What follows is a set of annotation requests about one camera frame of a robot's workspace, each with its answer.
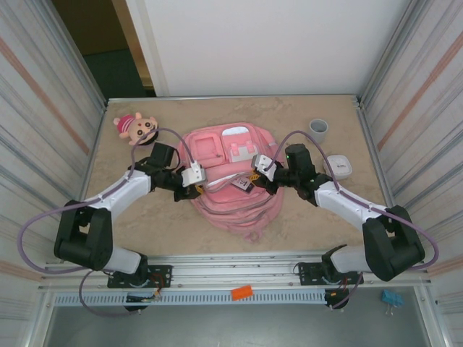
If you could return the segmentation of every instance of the beige countertop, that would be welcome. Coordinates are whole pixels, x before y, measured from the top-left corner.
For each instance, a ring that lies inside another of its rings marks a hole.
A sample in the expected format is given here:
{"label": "beige countertop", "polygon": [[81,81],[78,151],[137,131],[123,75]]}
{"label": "beige countertop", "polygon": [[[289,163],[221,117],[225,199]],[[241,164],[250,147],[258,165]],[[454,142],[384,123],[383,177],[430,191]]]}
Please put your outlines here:
{"label": "beige countertop", "polygon": [[[113,124],[116,117],[141,112],[156,117],[160,127],[180,134],[194,129],[238,121],[269,130],[281,141],[292,130],[307,130],[310,120],[328,122],[322,144],[327,155],[348,157],[353,174],[341,184],[372,202],[383,204],[383,195],[373,169],[365,138],[349,95],[283,96],[260,98],[212,98],[197,100],[149,99],[110,103],[103,121],[101,138],[90,178],[88,197],[118,180],[130,165],[131,146],[121,140]],[[158,140],[177,145],[178,139],[160,133]],[[288,141],[304,143],[318,171],[323,172],[320,153],[302,135]],[[136,158],[150,154],[136,151]],[[249,243],[242,236],[218,229],[204,219],[188,201],[174,202],[173,194],[162,189],[139,199],[114,224],[114,241],[121,247],[147,255],[211,254],[330,249],[340,244],[360,244],[361,231],[337,215],[302,201],[293,189],[286,189],[278,217],[264,230],[263,237]]]}

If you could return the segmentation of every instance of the mounting plate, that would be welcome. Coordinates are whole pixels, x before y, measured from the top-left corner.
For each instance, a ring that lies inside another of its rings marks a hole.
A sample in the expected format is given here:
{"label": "mounting plate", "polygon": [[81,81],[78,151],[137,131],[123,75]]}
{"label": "mounting plate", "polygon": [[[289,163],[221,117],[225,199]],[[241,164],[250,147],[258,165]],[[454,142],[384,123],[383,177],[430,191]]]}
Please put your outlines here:
{"label": "mounting plate", "polygon": [[172,266],[171,265],[149,265],[148,266],[148,279],[141,286],[134,286],[118,276],[117,273],[109,276],[108,288],[169,288],[172,279]]}
{"label": "mounting plate", "polygon": [[347,284],[356,284],[359,279],[359,273],[352,271],[350,273],[341,274],[337,281],[330,282],[325,277],[321,262],[300,262],[297,265],[299,269],[299,280],[301,286],[326,286],[327,284],[339,285],[344,278],[347,278]]}

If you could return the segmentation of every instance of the dark floor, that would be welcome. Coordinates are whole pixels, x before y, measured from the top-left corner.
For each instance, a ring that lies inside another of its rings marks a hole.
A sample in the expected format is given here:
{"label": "dark floor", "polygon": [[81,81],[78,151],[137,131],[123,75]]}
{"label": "dark floor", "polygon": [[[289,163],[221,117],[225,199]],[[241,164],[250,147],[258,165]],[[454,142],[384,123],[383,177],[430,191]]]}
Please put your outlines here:
{"label": "dark floor", "polygon": [[344,312],[313,304],[170,306],[100,318],[82,307],[59,307],[46,346],[429,346],[413,288],[394,292],[404,306],[393,316],[385,315],[380,288],[359,289]]}
{"label": "dark floor", "polygon": [[105,99],[155,96],[145,91],[128,49],[84,56]]}

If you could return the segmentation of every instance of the striped wall panel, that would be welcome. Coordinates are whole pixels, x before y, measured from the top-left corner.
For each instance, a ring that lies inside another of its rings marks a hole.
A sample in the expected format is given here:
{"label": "striped wall panel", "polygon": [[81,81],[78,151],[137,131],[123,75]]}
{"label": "striped wall panel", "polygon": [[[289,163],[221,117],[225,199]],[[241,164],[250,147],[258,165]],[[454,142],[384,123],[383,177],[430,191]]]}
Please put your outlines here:
{"label": "striped wall panel", "polygon": [[[16,250],[30,217],[78,198],[105,109],[49,0],[0,1],[0,346],[18,346],[40,275]],[[24,240],[53,259],[58,217]]]}
{"label": "striped wall panel", "polygon": [[463,346],[463,1],[427,1],[362,99],[396,202],[438,240],[429,272]]}

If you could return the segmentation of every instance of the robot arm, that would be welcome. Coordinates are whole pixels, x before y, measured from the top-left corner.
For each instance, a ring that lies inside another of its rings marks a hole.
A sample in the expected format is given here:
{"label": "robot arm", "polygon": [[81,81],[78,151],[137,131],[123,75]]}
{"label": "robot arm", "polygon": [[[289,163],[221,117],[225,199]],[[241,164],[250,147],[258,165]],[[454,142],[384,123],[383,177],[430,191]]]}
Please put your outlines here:
{"label": "robot arm", "polygon": [[[373,204],[339,186],[323,173],[316,173],[307,148],[302,144],[286,148],[288,168],[264,155],[256,155],[252,166],[258,173],[254,184],[275,194],[279,187],[294,187],[298,195],[314,206],[325,208],[341,216],[363,232],[362,247],[342,246],[329,251],[322,258],[325,276],[335,281],[349,271],[372,272],[381,280],[388,281],[424,259],[425,252],[415,230],[395,220],[372,211],[387,211],[411,221],[407,211],[394,206]],[[353,197],[359,203],[346,197]]]}
{"label": "robot arm", "polygon": [[[147,257],[115,246],[112,224],[135,200],[156,187],[173,191],[176,202],[200,195],[196,184],[205,181],[204,169],[197,162],[175,172],[166,169],[173,153],[174,148],[157,142],[150,157],[137,162],[133,171],[126,171],[116,183],[86,200],[100,201],[64,212],[56,236],[55,256],[93,270],[120,272],[135,286],[144,283],[148,274]],[[72,200],[66,205],[77,203]],[[88,232],[82,232],[81,228],[88,228]]]}

